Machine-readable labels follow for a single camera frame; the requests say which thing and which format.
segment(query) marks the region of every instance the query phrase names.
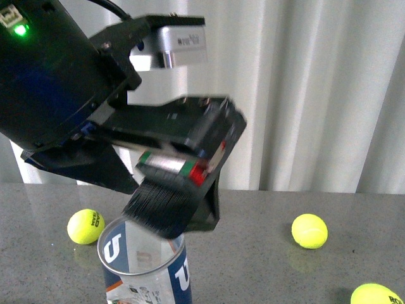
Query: curtain fold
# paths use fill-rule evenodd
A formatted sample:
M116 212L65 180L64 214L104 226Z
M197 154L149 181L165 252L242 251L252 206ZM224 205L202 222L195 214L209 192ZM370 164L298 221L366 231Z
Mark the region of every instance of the curtain fold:
M61 2L88 36L119 21L85 0ZM133 17L205 17L208 62L141 72L128 102L229 95L248 125L222 188L405 193L405 1L114 2ZM76 182L24 164L4 136L0 149L0 181ZM117 152L130 170L142 153Z

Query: tennis ball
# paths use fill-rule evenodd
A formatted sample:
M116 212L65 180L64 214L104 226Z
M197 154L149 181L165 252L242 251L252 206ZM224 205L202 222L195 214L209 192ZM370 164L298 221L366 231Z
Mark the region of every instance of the tennis ball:
M385 286L368 283L357 287L352 294L351 304L404 304L397 294Z
M87 245L98 240L104 229L104 219L95 210L83 209L73 214L67 228L73 242Z
M320 217L313 214L302 214L297 217L291 227L294 240L307 249L321 247L328 238L328 228Z

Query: granite surface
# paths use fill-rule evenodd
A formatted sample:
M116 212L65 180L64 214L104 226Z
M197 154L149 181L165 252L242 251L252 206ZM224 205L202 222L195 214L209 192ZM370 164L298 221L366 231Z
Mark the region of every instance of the granite surface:
M96 186L0 184L0 304L106 303L96 246L70 241L71 215L106 222L130 196ZM214 232L186 235L194 304L349 304L378 282L405 297L405 196L221 191ZM294 243L296 216L328 225L318 250Z

